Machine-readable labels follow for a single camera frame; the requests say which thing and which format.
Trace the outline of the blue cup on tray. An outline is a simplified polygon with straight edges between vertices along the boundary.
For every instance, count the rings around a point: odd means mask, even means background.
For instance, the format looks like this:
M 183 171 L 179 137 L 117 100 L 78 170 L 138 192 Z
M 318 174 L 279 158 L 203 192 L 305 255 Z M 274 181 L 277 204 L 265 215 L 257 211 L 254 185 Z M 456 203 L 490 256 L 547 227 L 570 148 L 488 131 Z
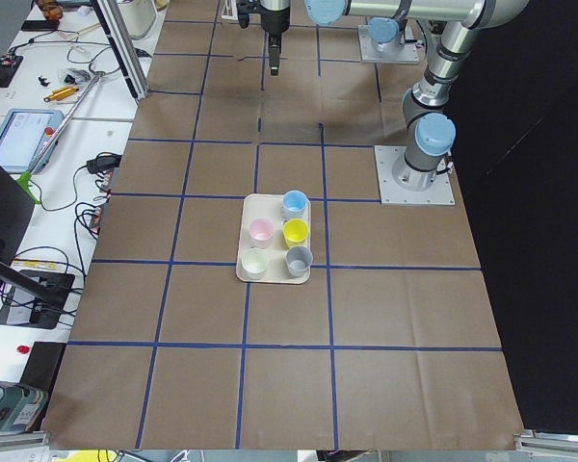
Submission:
M 301 218 L 309 200 L 298 190 L 286 192 L 282 197 L 281 215 L 285 219 Z

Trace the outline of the pink cup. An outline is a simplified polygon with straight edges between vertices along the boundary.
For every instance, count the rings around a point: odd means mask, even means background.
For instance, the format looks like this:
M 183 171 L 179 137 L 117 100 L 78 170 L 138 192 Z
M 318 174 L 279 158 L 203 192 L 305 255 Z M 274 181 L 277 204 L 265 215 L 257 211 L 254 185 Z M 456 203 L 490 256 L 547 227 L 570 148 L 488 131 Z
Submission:
M 274 237 L 275 225 L 268 218 L 256 218 L 249 225 L 249 236 L 253 246 L 267 248 Z

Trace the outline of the yellow cup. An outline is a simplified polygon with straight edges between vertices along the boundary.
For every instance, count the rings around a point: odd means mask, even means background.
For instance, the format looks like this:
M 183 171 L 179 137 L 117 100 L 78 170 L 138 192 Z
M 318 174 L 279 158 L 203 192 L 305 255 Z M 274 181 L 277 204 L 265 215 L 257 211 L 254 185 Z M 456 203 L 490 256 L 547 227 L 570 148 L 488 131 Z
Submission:
M 283 224 L 282 235 L 288 248 L 305 245 L 309 236 L 309 225 L 300 218 L 288 219 Z

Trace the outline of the grey cup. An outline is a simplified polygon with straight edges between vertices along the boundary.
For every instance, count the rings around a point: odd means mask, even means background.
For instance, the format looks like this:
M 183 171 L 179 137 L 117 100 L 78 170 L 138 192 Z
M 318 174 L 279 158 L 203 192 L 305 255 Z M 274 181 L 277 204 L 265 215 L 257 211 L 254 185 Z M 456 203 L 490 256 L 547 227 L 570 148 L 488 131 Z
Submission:
M 285 256 L 285 263 L 292 277 L 302 277 L 308 274 L 313 263 L 313 254 L 307 246 L 291 247 Z

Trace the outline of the pale green cup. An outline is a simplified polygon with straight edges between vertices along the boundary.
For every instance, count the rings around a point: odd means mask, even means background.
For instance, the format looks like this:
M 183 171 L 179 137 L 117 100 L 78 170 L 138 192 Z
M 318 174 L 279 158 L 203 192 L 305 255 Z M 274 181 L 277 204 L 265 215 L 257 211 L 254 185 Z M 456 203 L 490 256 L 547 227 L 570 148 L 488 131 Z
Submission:
M 261 280 L 269 266 L 269 255 L 265 249 L 251 248 L 244 252 L 240 261 L 242 274 L 247 280 Z

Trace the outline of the cream white tray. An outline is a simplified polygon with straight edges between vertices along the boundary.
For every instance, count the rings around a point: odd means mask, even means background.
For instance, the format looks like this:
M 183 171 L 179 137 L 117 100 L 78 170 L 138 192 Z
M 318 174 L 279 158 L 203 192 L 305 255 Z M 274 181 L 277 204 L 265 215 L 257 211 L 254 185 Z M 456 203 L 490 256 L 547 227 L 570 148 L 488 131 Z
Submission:
M 311 206 L 301 192 L 252 193 L 243 202 L 236 276 L 243 282 L 302 284 L 311 273 Z

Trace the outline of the teach pendant tablet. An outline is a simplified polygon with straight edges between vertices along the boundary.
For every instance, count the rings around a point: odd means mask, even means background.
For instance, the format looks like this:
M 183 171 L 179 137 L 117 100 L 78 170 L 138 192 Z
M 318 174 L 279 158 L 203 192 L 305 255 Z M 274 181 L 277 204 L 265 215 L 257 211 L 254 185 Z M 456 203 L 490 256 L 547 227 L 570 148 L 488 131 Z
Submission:
M 0 126 L 0 166 L 22 173 L 64 119 L 60 110 L 10 109 Z

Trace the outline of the brown paper table cover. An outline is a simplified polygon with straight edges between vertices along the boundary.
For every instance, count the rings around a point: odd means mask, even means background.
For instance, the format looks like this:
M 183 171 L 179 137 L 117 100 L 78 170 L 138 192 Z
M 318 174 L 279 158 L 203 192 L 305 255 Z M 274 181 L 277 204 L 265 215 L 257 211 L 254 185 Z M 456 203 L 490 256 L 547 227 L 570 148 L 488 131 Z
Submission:
M 522 429 L 459 194 L 383 202 L 420 67 L 356 17 L 173 1 L 43 427 L 59 449 L 509 449 Z

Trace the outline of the aluminium frame post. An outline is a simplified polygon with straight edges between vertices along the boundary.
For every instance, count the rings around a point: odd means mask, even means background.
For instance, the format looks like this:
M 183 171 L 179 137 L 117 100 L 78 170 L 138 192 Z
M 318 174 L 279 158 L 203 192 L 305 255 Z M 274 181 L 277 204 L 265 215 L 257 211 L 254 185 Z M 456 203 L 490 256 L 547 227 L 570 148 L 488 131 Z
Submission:
M 121 75 L 131 95 L 137 101 L 145 99 L 148 95 L 149 85 L 117 2 L 91 0 L 91 4 L 118 61 Z

